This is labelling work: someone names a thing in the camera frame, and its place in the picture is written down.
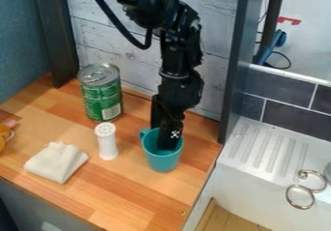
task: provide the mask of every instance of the wooden table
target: wooden table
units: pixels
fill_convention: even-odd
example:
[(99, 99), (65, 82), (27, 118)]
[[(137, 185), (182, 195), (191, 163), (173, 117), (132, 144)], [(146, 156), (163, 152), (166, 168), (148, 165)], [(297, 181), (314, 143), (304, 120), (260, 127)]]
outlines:
[[(0, 105), (0, 122), (19, 120), (0, 156), (0, 176), (105, 230), (180, 230), (221, 151), (218, 124), (188, 113), (180, 164), (158, 173), (149, 168), (137, 137), (149, 126), (150, 104), (136, 93), (124, 94), (125, 114), (114, 122), (120, 156), (103, 161), (77, 80), (54, 89), (46, 75)], [(90, 158), (65, 185), (22, 169), (50, 141), (75, 144)]]

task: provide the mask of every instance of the red object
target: red object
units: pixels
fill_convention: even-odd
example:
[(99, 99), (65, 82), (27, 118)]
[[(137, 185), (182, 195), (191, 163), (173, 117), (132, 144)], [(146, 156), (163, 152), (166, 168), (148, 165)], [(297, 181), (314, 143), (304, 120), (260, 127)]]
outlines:
[(292, 23), (292, 25), (299, 25), (302, 20), (295, 19), (295, 18), (287, 18), (287, 17), (283, 17), (283, 16), (280, 16), (278, 18), (278, 23), (283, 23), (284, 21), (289, 21)]

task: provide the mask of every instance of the blue mug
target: blue mug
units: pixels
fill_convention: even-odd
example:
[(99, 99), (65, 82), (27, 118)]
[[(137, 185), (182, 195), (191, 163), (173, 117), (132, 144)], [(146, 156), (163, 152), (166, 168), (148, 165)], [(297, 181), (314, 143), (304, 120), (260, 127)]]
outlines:
[(159, 130), (159, 128), (142, 130), (139, 137), (149, 165), (156, 171), (166, 173), (176, 168), (184, 140), (181, 137), (174, 150), (159, 150), (157, 146)]

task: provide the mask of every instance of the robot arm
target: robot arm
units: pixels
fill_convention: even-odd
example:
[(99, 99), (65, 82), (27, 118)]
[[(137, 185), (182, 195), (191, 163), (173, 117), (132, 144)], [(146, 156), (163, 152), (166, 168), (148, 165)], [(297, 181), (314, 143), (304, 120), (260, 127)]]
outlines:
[(151, 127), (160, 128), (159, 149), (175, 149), (183, 130), (184, 112), (201, 100), (203, 80), (195, 67), (201, 64), (199, 17), (179, 0), (117, 0), (127, 16), (147, 29), (145, 43), (139, 42), (116, 17), (104, 0), (95, 0), (122, 35), (135, 46), (147, 49), (152, 32), (161, 39), (162, 84), (153, 97)]

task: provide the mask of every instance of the cloth napkin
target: cloth napkin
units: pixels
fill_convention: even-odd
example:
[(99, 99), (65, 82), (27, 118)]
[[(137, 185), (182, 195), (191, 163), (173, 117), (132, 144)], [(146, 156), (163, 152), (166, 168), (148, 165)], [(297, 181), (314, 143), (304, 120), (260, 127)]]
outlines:
[(24, 164), (24, 169), (51, 181), (64, 184), (87, 160), (88, 156), (75, 145), (50, 142), (46, 148)]

